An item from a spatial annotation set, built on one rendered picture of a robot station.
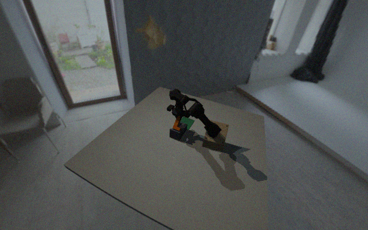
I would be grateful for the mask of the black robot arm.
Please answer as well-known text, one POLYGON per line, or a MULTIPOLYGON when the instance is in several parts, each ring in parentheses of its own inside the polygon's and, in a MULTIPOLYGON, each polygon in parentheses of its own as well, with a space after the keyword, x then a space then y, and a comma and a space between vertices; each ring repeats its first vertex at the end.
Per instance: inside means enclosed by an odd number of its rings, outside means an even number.
MULTIPOLYGON (((194 98, 189 98, 187 95, 181 94, 181 92, 178 89, 170 90, 170 99, 175 100, 177 105, 184 105, 184 108, 186 110, 185 104, 190 101, 195 101, 195 103, 191 106, 191 108, 187 111, 192 117, 199 118, 201 122, 205 125, 205 129, 207 130, 207 133, 210 137, 216 138, 221 131, 220 127, 211 122, 207 116, 204 114, 204 108, 203 105, 197 101, 194 98)), ((172 115, 178 117, 182 114, 182 108, 175 107, 172 111, 172 115)))

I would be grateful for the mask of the orange l-shaped part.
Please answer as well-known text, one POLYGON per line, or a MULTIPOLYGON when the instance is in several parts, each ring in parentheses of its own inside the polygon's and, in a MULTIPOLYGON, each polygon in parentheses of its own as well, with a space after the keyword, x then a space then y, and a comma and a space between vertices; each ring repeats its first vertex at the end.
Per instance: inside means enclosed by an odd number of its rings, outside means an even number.
POLYGON ((177 118, 176 118, 176 120, 175 120, 175 123, 174 123, 174 126, 173 126, 173 129, 176 129, 176 130, 178 130, 178 131, 181 131, 181 128, 179 128, 178 126, 179 126, 179 123, 180 123, 180 116, 178 116, 177 118))

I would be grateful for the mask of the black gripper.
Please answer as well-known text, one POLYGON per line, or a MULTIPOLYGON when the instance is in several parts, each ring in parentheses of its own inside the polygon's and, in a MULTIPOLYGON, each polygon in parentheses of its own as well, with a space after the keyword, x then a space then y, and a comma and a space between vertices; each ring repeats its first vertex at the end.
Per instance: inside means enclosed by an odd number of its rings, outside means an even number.
POLYGON ((175 104, 175 106, 174 105, 169 105, 168 107, 167 107, 167 111, 173 111, 173 109, 175 108, 175 107, 181 107, 182 108, 182 114, 181 114, 181 116, 180 116, 180 120, 182 119, 182 117, 183 116, 185 116, 185 117, 187 117, 187 118, 189 118, 190 117, 190 114, 187 112, 187 111, 185 111, 185 110, 183 110, 183 105, 177 105, 177 104, 175 104))

